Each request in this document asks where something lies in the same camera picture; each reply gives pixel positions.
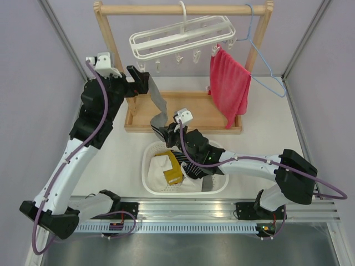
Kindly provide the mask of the black white-striped sock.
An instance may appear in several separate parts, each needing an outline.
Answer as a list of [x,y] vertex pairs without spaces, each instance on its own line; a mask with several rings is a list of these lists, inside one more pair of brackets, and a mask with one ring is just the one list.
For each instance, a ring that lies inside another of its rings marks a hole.
[[208,173],[204,172],[202,169],[200,169],[199,167],[197,167],[196,165],[190,162],[189,163],[183,162],[181,166],[184,172],[186,173],[186,175],[194,180],[201,179],[209,175]]
[[179,164],[190,163],[190,161],[187,159],[187,157],[185,156],[184,153],[182,153],[180,151],[174,151],[174,150],[171,150],[171,153],[174,155],[174,157],[176,158],[176,160],[178,161]]

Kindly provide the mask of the grey striped-cuff sock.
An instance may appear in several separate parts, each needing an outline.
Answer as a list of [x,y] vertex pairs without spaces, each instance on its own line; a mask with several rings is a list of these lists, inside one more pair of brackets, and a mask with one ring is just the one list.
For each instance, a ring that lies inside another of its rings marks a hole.
[[155,106],[159,109],[160,113],[153,116],[150,120],[150,126],[154,131],[155,135],[161,140],[165,141],[164,135],[160,132],[161,127],[165,127],[168,121],[168,112],[165,99],[161,96],[158,87],[152,76],[149,77],[148,87],[150,92],[150,97]]
[[203,177],[201,191],[202,192],[210,192],[213,190],[213,188],[214,188],[213,177],[212,176]]

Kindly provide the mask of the yellow bear sock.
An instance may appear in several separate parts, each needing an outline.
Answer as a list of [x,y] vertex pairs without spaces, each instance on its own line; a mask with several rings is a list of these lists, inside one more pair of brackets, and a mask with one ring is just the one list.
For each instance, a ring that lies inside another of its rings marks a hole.
[[180,169],[180,164],[171,150],[155,155],[155,157],[163,157],[163,156],[167,156],[171,164],[171,166],[168,167],[167,170],[163,171],[167,184],[169,186],[177,185],[183,180],[183,174]]

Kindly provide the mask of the white sock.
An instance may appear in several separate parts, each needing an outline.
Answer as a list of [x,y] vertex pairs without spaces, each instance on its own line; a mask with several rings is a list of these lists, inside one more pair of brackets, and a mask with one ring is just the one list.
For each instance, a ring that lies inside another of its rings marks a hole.
[[150,161],[146,183],[155,192],[161,192],[168,186],[165,171],[171,170],[172,164],[168,155],[155,156]]
[[188,176],[185,172],[184,166],[186,166],[186,162],[182,162],[180,165],[180,169],[182,172],[182,182],[178,188],[180,193],[199,193],[202,192],[202,179],[193,179]]

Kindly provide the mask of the white plastic clip hanger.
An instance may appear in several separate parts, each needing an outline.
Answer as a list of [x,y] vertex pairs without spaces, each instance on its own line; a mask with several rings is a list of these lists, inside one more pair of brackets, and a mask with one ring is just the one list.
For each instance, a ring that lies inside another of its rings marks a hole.
[[182,22],[160,28],[134,33],[129,38],[133,56],[137,59],[138,69],[146,71],[146,62],[154,61],[156,71],[160,71],[160,59],[174,55],[178,64],[181,64],[181,53],[192,51],[193,62],[199,62],[201,47],[211,45],[211,55],[219,51],[219,42],[234,40],[235,27],[226,16],[202,16],[187,19],[187,10],[183,1],[179,2],[182,8]]

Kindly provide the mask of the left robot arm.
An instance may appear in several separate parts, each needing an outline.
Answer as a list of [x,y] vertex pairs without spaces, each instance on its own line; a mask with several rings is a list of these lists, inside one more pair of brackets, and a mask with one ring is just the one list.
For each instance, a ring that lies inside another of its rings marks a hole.
[[88,163],[102,148],[113,129],[113,121],[125,98],[146,94],[150,74],[127,67],[126,75],[104,78],[97,72],[84,84],[79,117],[69,133],[69,140],[58,166],[32,201],[23,201],[19,210],[34,222],[32,235],[42,227],[60,239],[67,239],[76,227],[91,218],[121,214],[120,197],[109,190],[74,203],[70,197]]

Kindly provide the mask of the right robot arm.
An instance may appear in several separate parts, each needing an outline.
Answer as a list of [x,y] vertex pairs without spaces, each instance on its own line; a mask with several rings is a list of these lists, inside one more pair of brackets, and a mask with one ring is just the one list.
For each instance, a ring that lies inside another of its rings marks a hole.
[[280,155],[250,156],[218,148],[209,143],[198,130],[181,129],[178,124],[160,127],[167,147],[177,147],[188,163],[210,175],[244,175],[275,182],[261,190],[250,211],[259,219],[274,217],[274,213],[290,202],[309,205],[315,188],[317,169],[294,150]]

